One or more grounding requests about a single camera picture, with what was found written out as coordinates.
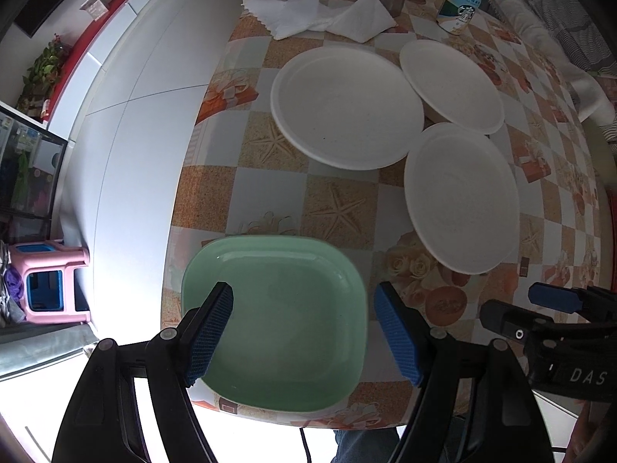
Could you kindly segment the person's right hand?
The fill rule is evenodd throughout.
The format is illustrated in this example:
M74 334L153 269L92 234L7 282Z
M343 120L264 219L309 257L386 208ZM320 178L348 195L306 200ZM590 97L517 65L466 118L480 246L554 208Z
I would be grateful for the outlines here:
M563 462L616 462L616 407L585 401L575 422Z

